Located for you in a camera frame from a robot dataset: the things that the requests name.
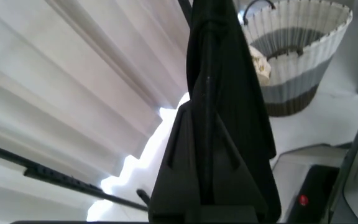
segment red light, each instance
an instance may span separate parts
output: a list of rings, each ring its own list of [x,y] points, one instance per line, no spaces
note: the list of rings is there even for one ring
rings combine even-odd
[[[302,206],[307,206],[309,204],[309,199],[305,195],[299,196],[299,204]]]

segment floor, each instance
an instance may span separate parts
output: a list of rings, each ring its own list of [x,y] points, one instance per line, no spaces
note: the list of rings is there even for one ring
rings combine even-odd
[[[312,144],[342,144],[353,140],[358,128],[358,17],[331,62],[309,107],[293,116],[271,118],[277,152]],[[151,194],[162,160],[175,110],[161,109],[163,123],[150,139],[139,161],[128,157],[120,177],[102,181],[103,189],[114,195],[142,203],[138,188]],[[277,158],[271,160],[272,167]],[[88,210],[88,221],[147,221],[147,214],[105,200]]]

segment black basket handle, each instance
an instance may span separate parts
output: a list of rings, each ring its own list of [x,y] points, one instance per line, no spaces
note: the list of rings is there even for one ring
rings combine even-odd
[[[283,47],[282,49],[278,49],[274,53],[272,53],[271,55],[267,56],[266,59],[269,60],[271,58],[278,57],[278,56],[283,55],[283,54],[288,54],[289,52],[297,52],[298,56],[301,56],[301,55],[303,55],[303,48],[299,47],[297,45],[291,45],[291,46],[288,46],[288,47]]]
[[[246,18],[247,12],[249,10],[249,8],[255,4],[255,2],[257,1],[262,1],[262,0],[253,0],[251,3],[248,4],[248,6],[246,7],[246,10],[244,11],[244,15],[242,16],[242,20],[244,21],[244,25],[248,25],[248,20]],[[272,7],[272,9],[275,9],[276,7],[274,6],[274,3],[272,3],[270,0],[263,0],[263,1],[267,1],[270,4],[270,7]]]

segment woven basket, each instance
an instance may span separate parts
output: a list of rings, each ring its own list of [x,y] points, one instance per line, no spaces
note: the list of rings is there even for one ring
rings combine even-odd
[[[352,20],[345,5],[289,0],[244,12],[248,43],[267,56],[270,83],[261,86],[270,116],[288,116],[306,108]]]

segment black cloth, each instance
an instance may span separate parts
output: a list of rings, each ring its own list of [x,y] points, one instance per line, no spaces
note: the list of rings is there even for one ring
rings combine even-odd
[[[276,155],[259,82],[231,0],[194,0],[186,73],[194,104],[195,144],[205,146],[207,79],[214,110],[223,120],[268,203],[265,222],[281,214],[269,159]]]

